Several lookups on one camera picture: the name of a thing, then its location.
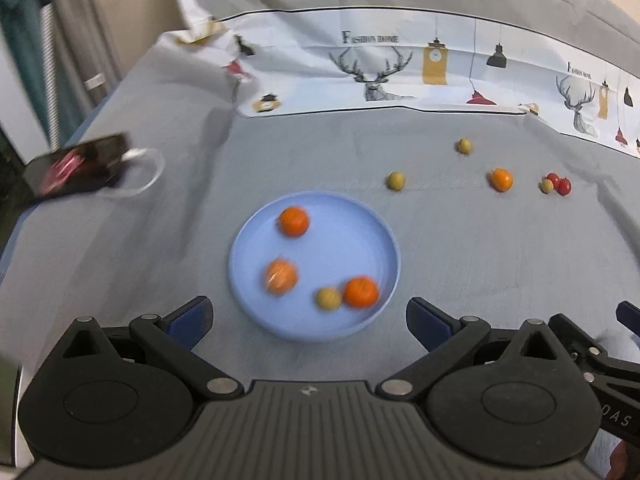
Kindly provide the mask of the red cherry tomato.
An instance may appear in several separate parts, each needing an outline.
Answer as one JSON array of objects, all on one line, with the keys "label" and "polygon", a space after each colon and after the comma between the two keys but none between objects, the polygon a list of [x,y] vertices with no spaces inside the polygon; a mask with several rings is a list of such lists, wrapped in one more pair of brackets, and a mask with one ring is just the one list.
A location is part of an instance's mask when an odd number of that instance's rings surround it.
[{"label": "red cherry tomato", "polygon": [[572,192],[572,182],[570,182],[569,178],[562,178],[558,181],[555,187],[555,191],[561,196],[567,196]]},{"label": "red cherry tomato", "polygon": [[553,183],[553,186],[557,186],[560,182],[560,177],[554,172],[550,172],[550,174],[547,174],[547,179]]}]

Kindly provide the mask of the plastic-wrapped orange tangerine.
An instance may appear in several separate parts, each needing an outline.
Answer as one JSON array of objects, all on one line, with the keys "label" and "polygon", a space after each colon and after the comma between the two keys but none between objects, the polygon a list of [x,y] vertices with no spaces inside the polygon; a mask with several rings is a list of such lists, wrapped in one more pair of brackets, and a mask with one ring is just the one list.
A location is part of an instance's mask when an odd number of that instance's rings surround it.
[{"label": "plastic-wrapped orange tangerine", "polygon": [[270,294],[282,296],[290,292],[298,282],[297,266],[285,258],[272,260],[264,274],[265,289]]}]

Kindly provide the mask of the yellow-green longan fruit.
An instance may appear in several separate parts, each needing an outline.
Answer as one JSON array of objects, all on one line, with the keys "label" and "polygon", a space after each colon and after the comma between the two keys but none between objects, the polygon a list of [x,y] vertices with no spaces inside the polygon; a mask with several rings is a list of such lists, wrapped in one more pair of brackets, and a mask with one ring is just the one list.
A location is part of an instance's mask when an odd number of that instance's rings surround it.
[{"label": "yellow-green longan fruit", "polygon": [[322,287],[314,297],[317,306],[325,311],[334,311],[341,307],[342,294],[335,287]]}]

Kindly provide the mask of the grey bed sheet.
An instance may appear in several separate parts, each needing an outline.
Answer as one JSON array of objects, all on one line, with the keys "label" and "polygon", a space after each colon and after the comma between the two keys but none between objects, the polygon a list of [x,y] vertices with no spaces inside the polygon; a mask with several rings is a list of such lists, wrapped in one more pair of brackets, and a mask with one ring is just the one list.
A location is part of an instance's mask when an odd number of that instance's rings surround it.
[{"label": "grey bed sheet", "polygon": [[[521,27],[639,79],[639,25],[608,0],[188,0],[206,23],[262,11],[397,8]],[[1,350],[35,374],[75,318],[103,327],[168,315],[196,296],[214,322],[194,353],[242,396],[206,403],[177,442],[141,462],[76,468],[38,458],[18,424],[32,382],[15,386],[10,433],[25,479],[594,479],[618,442],[600,427],[581,458],[508,468],[453,448],[418,408],[376,393],[426,356],[409,300],[497,330],[562,313],[612,358],[639,364],[639,335],[616,320],[639,307],[639,153],[558,133],[531,114],[403,107],[247,117],[219,70],[164,36],[118,86],[82,142],[126,133],[118,188],[29,211],[4,265]],[[457,142],[472,141],[460,154]],[[510,191],[489,182],[509,170]],[[400,192],[387,176],[402,172]],[[547,174],[572,192],[544,194]],[[365,204],[392,230],[400,278],[390,303],[350,336],[284,339],[235,300],[231,245],[254,212],[320,191]]]}]

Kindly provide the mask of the blue plastic plate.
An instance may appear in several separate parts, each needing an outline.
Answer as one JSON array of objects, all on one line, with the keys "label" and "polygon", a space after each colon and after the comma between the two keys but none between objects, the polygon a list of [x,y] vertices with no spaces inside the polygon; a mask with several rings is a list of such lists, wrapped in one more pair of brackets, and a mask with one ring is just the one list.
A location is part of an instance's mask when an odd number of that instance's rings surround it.
[{"label": "blue plastic plate", "polygon": [[[301,237],[285,236],[278,217],[289,206],[304,208],[310,227]],[[276,296],[264,274],[277,258],[297,266],[297,285]],[[254,212],[233,241],[228,258],[232,294],[257,325],[278,337],[322,342],[350,336],[371,324],[393,297],[400,278],[400,249],[385,221],[371,208],[341,194],[307,191],[285,195]],[[346,304],[320,309],[322,287],[343,290],[355,276],[370,276],[380,296],[370,308]]]}]

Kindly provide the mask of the black smartphone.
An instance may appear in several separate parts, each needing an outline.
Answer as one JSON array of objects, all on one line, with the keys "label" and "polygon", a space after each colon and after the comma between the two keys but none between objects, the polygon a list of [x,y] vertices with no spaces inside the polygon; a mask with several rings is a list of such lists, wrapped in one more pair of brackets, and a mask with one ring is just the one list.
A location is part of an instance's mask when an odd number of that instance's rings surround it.
[{"label": "black smartphone", "polygon": [[126,133],[60,148],[29,162],[22,175],[22,203],[33,205],[67,195],[111,188],[125,172]]}]

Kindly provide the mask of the deer print white cloth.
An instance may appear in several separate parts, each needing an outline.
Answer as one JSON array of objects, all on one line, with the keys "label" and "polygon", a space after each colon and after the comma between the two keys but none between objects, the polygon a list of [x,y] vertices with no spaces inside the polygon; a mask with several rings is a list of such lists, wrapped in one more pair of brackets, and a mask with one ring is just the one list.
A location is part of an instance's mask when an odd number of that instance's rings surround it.
[{"label": "deer print white cloth", "polygon": [[538,32],[397,8],[247,12],[171,44],[227,76],[247,117],[403,107],[531,114],[558,133],[639,153],[639,79]]}]

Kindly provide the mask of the grey curtain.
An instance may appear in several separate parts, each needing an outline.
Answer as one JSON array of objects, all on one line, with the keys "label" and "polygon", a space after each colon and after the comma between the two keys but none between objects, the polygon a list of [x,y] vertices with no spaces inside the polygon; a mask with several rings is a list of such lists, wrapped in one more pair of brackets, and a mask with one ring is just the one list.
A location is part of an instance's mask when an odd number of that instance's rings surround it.
[{"label": "grey curtain", "polygon": [[70,88],[89,114],[122,80],[98,0],[40,0],[53,11],[53,38]]}]

